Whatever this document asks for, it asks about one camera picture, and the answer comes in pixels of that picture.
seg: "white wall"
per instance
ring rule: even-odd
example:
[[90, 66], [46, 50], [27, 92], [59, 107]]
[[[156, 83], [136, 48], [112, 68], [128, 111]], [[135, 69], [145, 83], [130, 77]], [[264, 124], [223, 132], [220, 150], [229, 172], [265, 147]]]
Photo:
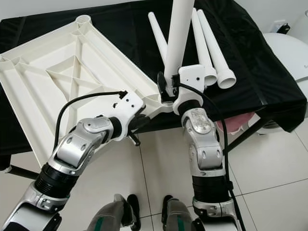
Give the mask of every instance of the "white wall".
[[[0, 0], [0, 20], [31, 14], [116, 4], [129, 0]], [[263, 32], [275, 20], [285, 19], [291, 26], [308, 10], [308, 0], [236, 0], [252, 16]]]

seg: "metal bolt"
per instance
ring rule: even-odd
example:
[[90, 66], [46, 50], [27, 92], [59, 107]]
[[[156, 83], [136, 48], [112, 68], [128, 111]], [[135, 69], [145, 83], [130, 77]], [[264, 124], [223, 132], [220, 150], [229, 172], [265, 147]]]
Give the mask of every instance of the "metal bolt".
[[70, 143], [70, 142], [72, 142], [72, 139], [73, 139], [73, 137], [70, 137], [70, 138], [67, 139], [66, 142], [67, 142], [67, 143]]
[[82, 150], [82, 151], [85, 150], [85, 149], [86, 149], [86, 146], [87, 146], [86, 144], [82, 145], [81, 148], [80, 148], [80, 150]]

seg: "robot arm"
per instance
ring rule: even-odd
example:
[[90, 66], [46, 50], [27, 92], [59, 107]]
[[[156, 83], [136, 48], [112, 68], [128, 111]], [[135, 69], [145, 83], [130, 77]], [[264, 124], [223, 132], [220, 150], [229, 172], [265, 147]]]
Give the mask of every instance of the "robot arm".
[[1, 230], [57, 230], [62, 220], [59, 211], [64, 208], [95, 150], [103, 143], [130, 135], [128, 126], [142, 109], [143, 101], [131, 92], [115, 105], [110, 117], [80, 120], [53, 151]]

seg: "white tile floor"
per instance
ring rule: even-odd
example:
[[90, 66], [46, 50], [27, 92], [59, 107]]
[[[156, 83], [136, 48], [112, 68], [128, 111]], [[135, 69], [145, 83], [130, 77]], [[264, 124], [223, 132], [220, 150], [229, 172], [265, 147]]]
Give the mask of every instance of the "white tile floor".
[[[114, 145], [84, 172], [62, 212], [61, 231], [86, 229], [92, 216], [114, 193], [137, 194], [142, 230], [161, 231], [160, 212], [172, 194], [193, 213], [187, 144], [180, 128], [140, 134], [141, 147]], [[248, 231], [308, 230], [308, 120], [295, 132], [253, 135], [230, 153], [231, 178]], [[33, 154], [13, 163], [38, 171]], [[0, 175], [0, 223], [29, 180]]]

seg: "white plastic table top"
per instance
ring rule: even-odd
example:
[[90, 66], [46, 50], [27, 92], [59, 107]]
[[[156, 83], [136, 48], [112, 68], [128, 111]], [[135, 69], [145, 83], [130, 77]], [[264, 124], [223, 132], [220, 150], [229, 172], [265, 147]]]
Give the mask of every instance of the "white plastic table top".
[[[171, 112], [162, 105], [157, 86], [108, 41], [88, 15], [0, 55], [0, 81], [40, 166], [49, 158], [55, 124], [63, 105], [81, 95], [134, 91], [153, 118]], [[73, 104], [64, 114], [60, 138], [77, 121], [108, 116], [117, 96]]]

